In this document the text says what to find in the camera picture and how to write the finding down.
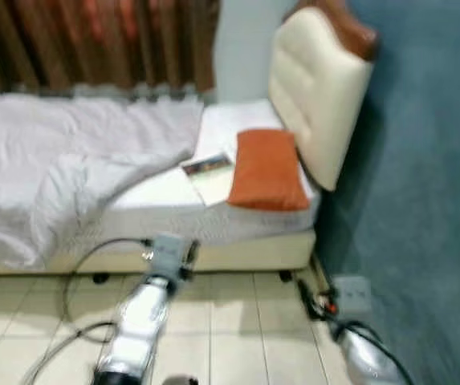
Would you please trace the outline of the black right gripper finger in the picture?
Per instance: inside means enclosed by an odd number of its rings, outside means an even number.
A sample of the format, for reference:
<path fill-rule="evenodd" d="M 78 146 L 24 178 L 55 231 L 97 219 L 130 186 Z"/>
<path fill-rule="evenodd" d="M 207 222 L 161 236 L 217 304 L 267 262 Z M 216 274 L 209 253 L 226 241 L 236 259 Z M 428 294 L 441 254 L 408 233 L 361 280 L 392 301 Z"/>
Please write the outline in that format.
<path fill-rule="evenodd" d="M 316 297 L 311 292 L 311 287 L 302 278 L 296 279 L 296 287 L 307 318 L 310 320 L 319 320 L 320 307 L 316 301 Z"/>

